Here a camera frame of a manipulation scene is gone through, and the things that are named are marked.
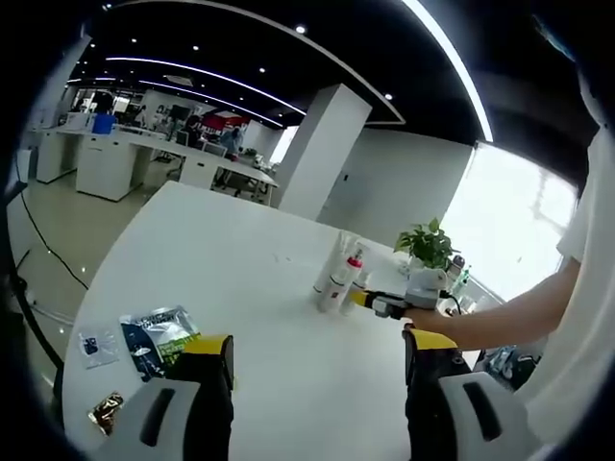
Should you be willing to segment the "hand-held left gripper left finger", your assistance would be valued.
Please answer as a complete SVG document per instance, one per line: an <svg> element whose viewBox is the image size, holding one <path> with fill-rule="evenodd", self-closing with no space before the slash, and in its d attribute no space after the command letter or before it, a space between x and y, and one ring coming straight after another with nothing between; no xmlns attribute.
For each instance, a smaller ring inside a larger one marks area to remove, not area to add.
<svg viewBox="0 0 615 461"><path fill-rule="evenodd" d="M227 460L234 420L234 338L184 346L166 377L154 377L115 417L97 460Z"/></svg>

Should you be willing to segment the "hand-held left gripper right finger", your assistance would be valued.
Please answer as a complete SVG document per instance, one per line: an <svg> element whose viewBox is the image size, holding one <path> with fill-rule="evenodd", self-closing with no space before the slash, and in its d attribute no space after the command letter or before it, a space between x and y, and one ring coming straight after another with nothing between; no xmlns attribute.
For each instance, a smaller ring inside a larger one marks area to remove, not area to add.
<svg viewBox="0 0 615 461"><path fill-rule="evenodd" d="M450 338L403 331L406 419L412 460L526 460L525 406L485 372L473 373Z"/></svg>

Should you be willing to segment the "person's right hand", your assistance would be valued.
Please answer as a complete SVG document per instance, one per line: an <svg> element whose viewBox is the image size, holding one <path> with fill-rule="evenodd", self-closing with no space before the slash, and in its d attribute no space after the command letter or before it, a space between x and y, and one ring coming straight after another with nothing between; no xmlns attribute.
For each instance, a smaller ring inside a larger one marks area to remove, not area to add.
<svg viewBox="0 0 615 461"><path fill-rule="evenodd" d="M404 317L410 325L421 330L442 334L456 343L460 343L462 335L459 329L459 318L447 317L437 310L410 308L405 311Z"/></svg>

